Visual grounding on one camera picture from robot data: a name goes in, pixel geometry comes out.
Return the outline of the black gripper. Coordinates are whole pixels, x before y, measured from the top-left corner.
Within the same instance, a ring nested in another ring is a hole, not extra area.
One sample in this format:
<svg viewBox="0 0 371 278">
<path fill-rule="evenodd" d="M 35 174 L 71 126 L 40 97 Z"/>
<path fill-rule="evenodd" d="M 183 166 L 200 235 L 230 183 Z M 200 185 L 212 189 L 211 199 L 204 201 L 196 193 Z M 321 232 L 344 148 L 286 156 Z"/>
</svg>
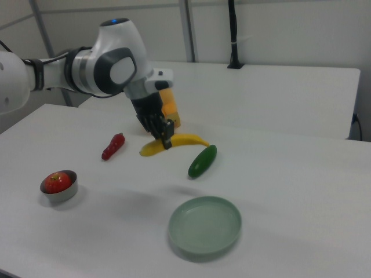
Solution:
<svg viewBox="0 0 371 278">
<path fill-rule="evenodd" d="M 136 116 L 146 132 L 162 141 L 165 150 L 172 147 L 171 137 L 174 135 L 174 121 L 166 119 L 162 113 L 162 99 L 156 92 L 147 97 L 131 100 Z"/>
</svg>

